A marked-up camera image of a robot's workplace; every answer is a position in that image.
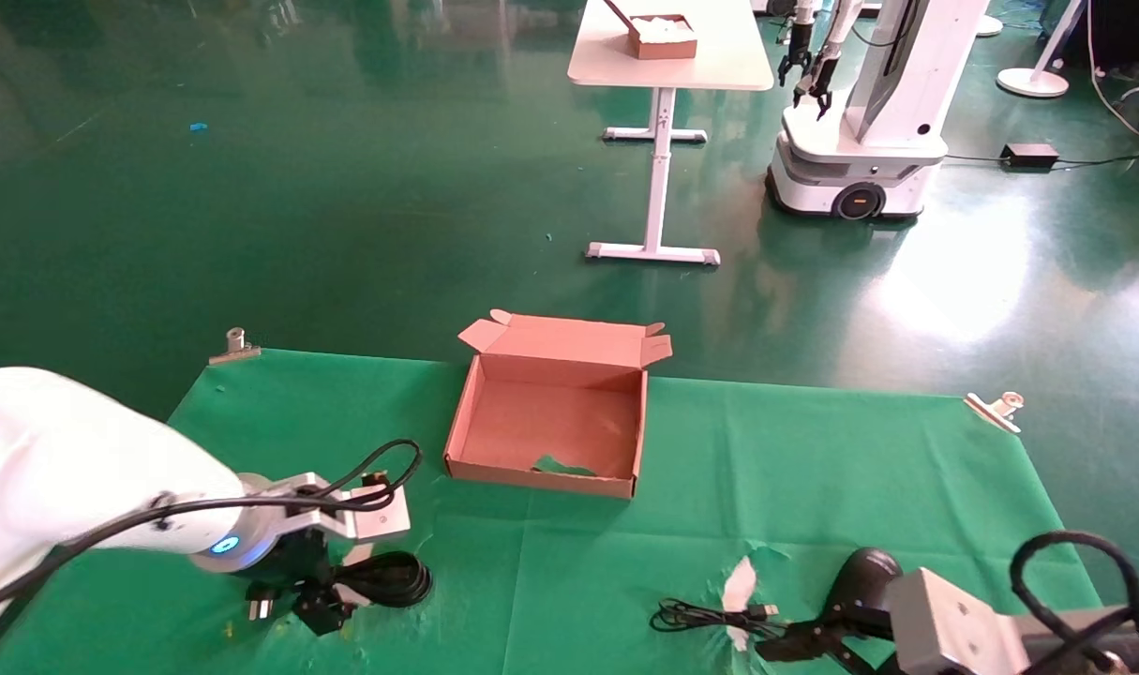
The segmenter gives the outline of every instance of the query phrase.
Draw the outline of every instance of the green floor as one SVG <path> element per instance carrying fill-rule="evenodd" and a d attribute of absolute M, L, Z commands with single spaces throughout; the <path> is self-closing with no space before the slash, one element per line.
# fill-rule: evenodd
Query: green floor
<path fill-rule="evenodd" d="M 765 204 L 787 94 L 691 91 L 678 124 L 711 141 L 675 148 L 666 241 L 723 265 L 591 262 L 588 241 L 641 237 L 648 149 L 598 135 L 648 101 L 566 80 L 580 1 L 294 6 L 0 0 L 0 364 L 166 418 L 235 324 L 466 362 L 454 334 L 491 307 L 664 321 L 658 374 L 1018 390 L 1067 525 L 1139 565 L 1139 165 L 962 163 L 910 231 L 813 227 Z M 1057 101 L 994 88 L 1034 39 L 973 48 L 951 149 L 1134 150 L 1080 79 Z"/>

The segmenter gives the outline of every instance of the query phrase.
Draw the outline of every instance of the blue indicator light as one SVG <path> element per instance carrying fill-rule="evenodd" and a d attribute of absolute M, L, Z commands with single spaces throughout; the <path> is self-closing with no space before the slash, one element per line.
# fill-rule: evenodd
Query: blue indicator light
<path fill-rule="evenodd" d="M 227 551 L 235 549 L 236 544 L 239 543 L 240 543 L 239 537 L 224 537 L 220 540 L 218 544 L 214 544 L 214 546 L 210 548 L 210 552 L 213 552 L 213 554 L 226 554 Z"/>

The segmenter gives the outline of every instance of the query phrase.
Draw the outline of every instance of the box flap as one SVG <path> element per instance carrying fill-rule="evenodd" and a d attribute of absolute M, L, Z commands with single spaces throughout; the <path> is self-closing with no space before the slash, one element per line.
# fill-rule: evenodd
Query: box flap
<path fill-rule="evenodd" d="M 513 315 L 492 311 L 461 331 L 461 340 L 481 354 L 616 364 L 642 369 L 672 354 L 663 323 L 637 326 L 555 316 Z"/>
<path fill-rule="evenodd" d="M 474 321 L 474 326 L 462 330 L 458 335 L 458 338 L 461 338 L 462 343 L 484 354 L 503 332 L 506 332 L 506 326 L 491 320 L 480 319 Z"/>
<path fill-rule="evenodd" d="M 640 349 L 640 368 L 648 368 L 648 364 L 659 362 L 673 355 L 673 347 L 669 340 L 669 335 L 656 335 L 656 337 L 644 338 L 644 348 Z"/>

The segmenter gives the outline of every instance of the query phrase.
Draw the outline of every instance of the power adapter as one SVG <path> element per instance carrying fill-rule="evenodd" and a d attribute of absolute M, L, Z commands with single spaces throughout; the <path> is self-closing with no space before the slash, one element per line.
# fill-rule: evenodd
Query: power adapter
<path fill-rule="evenodd" d="M 1007 167 L 1051 170 L 1062 155 L 1048 142 L 1007 142 L 999 158 Z"/>

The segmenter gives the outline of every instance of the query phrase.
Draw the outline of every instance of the black cable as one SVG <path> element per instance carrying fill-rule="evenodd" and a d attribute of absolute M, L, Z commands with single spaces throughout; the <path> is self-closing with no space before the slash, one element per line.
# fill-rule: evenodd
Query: black cable
<path fill-rule="evenodd" d="M 765 606 L 749 606 L 744 611 L 722 611 L 698 607 L 696 603 L 680 601 L 677 598 L 665 598 L 659 601 L 659 609 L 650 616 L 648 625 L 662 633 L 681 633 L 705 628 L 708 625 L 730 625 L 732 628 L 740 628 L 767 640 L 779 637 L 785 628 L 782 624 L 768 620 Z"/>
<path fill-rule="evenodd" d="M 10 634 L 11 628 L 18 623 L 19 618 L 24 616 L 24 611 L 28 609 L 30 603 L 36 598 L 36 594 L 43 588 L 43 582 L 38 582 L 36 584 L 30 585 L 21 591 L 16 598 L 11 599 L 8 603 L 7 609 L 0 612 L 0 644 L 2 644 L 3 637 Z"/>
<path fill-rule="evenodd" d="M 374 450 L 371 456 L 380 456 L 384 448 L 394 447 L 398 445 L 398 441 L 392 441 L 392 444 L 382 445 L 382 448 Z M 138 510 L 134 513 L 128 513 L 128 516 L 122 516 L 115 518 L 110 522 L 104 524 L 101 526 L 95 527 L 95 529 L 89 530 L 82 535 L 82 537 L 65 544 L 58 552 L 54 555 L 46 557 L 40 565 L 34 566 L 22 576 L 16 577 L 15 581 L 9 582 L 7 585 L 0 588 L 0 603 L 7 602 L 9 599 L 17 598 L 21 593 L 28 590 L 33 585 L 42 584 L 48 577 L 54 576 L 54 573 L 63 568 L 75 557 L 83 554 L 90 548 L 98 545 L 116 534 L 126 533 L 128 529 L 132 527 L 138 527 L 148 522 L 155 522 L 157 520 L 165 520 L 165 518 L 171 518 L 173 516 L 180 516 L 180 513 L 192 513 L 196 510 L 213 510 L 221 508 L 253 508 L 253 505 L 286 505 L 286 508 L 319 508 L 325 510 L 355 510 L 355 512 L 372 512 L 374 510 L 380 510 L 390 505 L 394 501 L 394 491 L 398 491 L 399 486 L 410 479 L 410 476 L 415 474 L 415 469 L 418 467 L 423 452 L 419 450 L 419 445 L 415 444 L 413 441 L 405 441 L 404 444 L 409 444 L 415 448 L 416 458 L 411 461 L 410 467 L 407 467 L 407 471 L 403 471 L 402 476 L 399 477 L 394 483 L 390 483 L 385 487 L 384 492 L 372 492 L 370 495 L 364 495 L 360 500 L 347 500 L 347 501 L 335 501 L 329 500 L 323 496 L 297 496 L 297 497 L 261 497 L 261 496 L 248 496 L 248 497 L 228 497 L 221 500 L 197 500 L 192 502 L 183 502 L 175 504 L 162 505 L 161 508 L 149 508 L 146 510 Z M 358 468 L 363 470 L 367 466 L 362 462 Z"/>
<path fill-rule="evenodd" d="M 1091 644 L 1091 642 L 1097 641 L 1098 637 L 1104 636 L 1106 633 L 1111 633 L 1114 628 L 1121 627 L 1121 625 L 1131 620 L 1133 612 L 1130 607 L 1122 607 L 1117 610 L 1109 612 L 1101 619 L 1095 620 L 1091 625 L 1082 628 L 1073 641 L 1067 641 L 1065 644 L 1059 645 L 1057 649 L 1048 652 L 1039 661 L 1031 664 L 1022 675 L 1042 675 L 1044 673 L 1056 673 L 1057 664 L 1065 657 L 1076 653 L 1082 650 L 1083 645 Z"/>
<path fill-rule="evenodd" d="M 1009 165 L 1010 162 L 1007 157 L 969 157 L 968 155 L 945 155 L 945 157 L 953 159 L 970 159 L 970 162 L 993 162 L 998 165 Z M 1105 159 L 1057 159 L 1058 165 L 1071 165 L 1075 167 L 1097 167 L 1101 165 L 1109 165 L 1114 162 L 1126 162 L 1126 159 L 1139 159 L 1138 155 L 1122 155 L 1122 157 L 1108 157 Z"/>
<path fill-rule="evenodd" d="M 410 607 L 432 592 L 432 569 L 405 551 L 390 551 L 337 567 L 334 579 L 382 607 Z"/>
<path fill-rule="evenodd" d="M 851 27 L 852 27 L 852 34 L 855 34 L 857 39 L 860 40 L 860 42 L 865 42 L 866 44 L 868 44 L 870 47 L 894 47 L 900 41 L 902 41 L 903 38 L 907 38 L 908 33 L 911 33 L 911 26 L 915 24 L 915 15 L 917 13 L 911 13 L 910 14 L 911 20 L 907 22 L 907 27 L 904 27 L 904 30 L 903 30 L 902 33 L 898 34 L 898 38 L 895 38 L 894 40 L 891 40 L 890 42 L 872 42 L 871 40 L 866 40 L 866 36 L 863 34 L 861 34 L 860 31 L 857 30 L 857 24 L 855 23 L 853 23 L 851 25 Z"/>
<path fill-rule="evenodd" d="M 1093 648 L 1091 645 L 1092 640 L 1084 640 L 1084 633 L 1091 631 L 1096 625 L 1104 624 L 1109 616 L 1106 618 L 1095 620 L 1087 631 L 1082 633 L 1075 633 L 1070 625 L 1063 623 L 1058 618 L 1057 612 L 1054 612 L 1044 603 L 1040 602 L 1040 599 L 1035 598 L 1035 594 L 1031 592 L 1027 587 L 1026 582 L 1023 579 L 1023 570 L 1026 567 L 1027 561 L 1031 557 L 1035 555 L 1038 551 L 1046 548 L 1054 546 L 1055 544 L 1079 544 L 1082 546 L 1088 546 L 1097 551 L 1104 552 L 1108 555 L 1111 560 L 1115 562 L 1118 568 L 1118 573 L 1123 577 L 1123 586 L 1126 590 L 1126 610 L 1125 614 L 1128 619 L 1136 625 L 1136 633 L 1139 635 L 1139 571 L 1137 571 L 1136 566 L 1128 560 L 1126 555 L 1123 555 L 1121 548 L 1116 546 L 1114 543 L 1106 541 L 1105 538 L 1098 537 L 1097 534 L 1089 533 L 1074 533 L 1074 530 L 1057 529 L 1052 533 L 1039 534 L 1031 540 L 1024 542 L 1019 550 L 1015 552 L 1014 559 L 1010 560 L 1010 590 L 1015 591 L 1015 595 L 1018 595 L 1019 600 L 1027 607 L 1031 611 L 1033 618 L 1040 620 L 1049 631 L 1051 631 L 1058 637 L 1065 641 L 1066 645 L 1071 642 L 1079 642 L 1079 649 L 1082 653 L 1095 662 L 1095 666 L 1099 667 L 1101 672 L 1108 672 L 1109 658 L 1106 657 L 1104 652 Z M 1098 634 L 1104 634 L 1105 631 L 1100 631 Z"/>
<path fill-rule="evenodd" d="M 386 450 L 396 448 L 399 447 L 399 445 L 410 445 L 410 447 L 415 450 L 415 459 L 411 459 L 410 466 L 407 466 L 407 470 L 402 471 L 402 476 L 400 476 L 398 480 L 395 480 L 394 483 L 386 484 L 385 494 L 380 494 L 380 492 L 377 492 L 377 494 L 375 494 L 372 499 L 376 500 L 379 496 L 393 494 L 393 492 L 396 491 L 398 488 L 396 486 L 401 486 L 401 484 L 407 483 L 407 480 L 410 479 L 410 475 L 413 475 L 415 471 L 419 469 L 419 460 L 423 456 L 423 453 L 419 451 L 419 445 L 416 445 L 416 442 L 411 441 L 410 438 L 395 438 L 393 441 L 390 441 L 388 444 L 384 444 L 382 445 L 382 447 L 374 450 L 374 452 L 371 453 L 368 453 L 368 456 L 364 458 L 362 462 L 360 462 L 360 464 L 357 466 L 357 469 L 350 470 L 341 479 L 336 480 L 335 483 L 330 484 L 325 488 L 321 488 L 321 491 L 319 492 L 309 492 L 308 496 L 325 497 L 330 495 L 333 492 L 336 492 L 338 491 L 338 488 L 346 486 L 347 483 L 355 479 L 358 476 L 362 475 L 364 470 L 368 469 L 369 466 L 371 466 L 375 461 L 378 460 L 378 458 L 380 458 L 386 453 Z"/>

